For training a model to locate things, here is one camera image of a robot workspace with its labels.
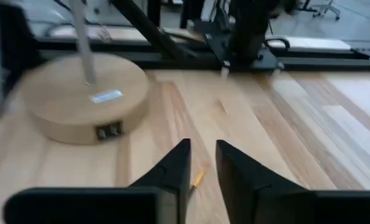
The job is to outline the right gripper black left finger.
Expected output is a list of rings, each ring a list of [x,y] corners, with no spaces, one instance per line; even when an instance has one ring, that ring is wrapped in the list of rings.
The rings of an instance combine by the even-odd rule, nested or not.
[[[182,139],[127,187],[35,187],[10,196],[5,223],[184,223],[191,141]]]

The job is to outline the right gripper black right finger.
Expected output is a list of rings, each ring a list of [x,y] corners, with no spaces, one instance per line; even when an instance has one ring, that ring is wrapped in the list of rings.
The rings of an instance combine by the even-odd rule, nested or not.
[[[231,223],[370,223],[370,190],[306,189],[224,140],[216,167]]]

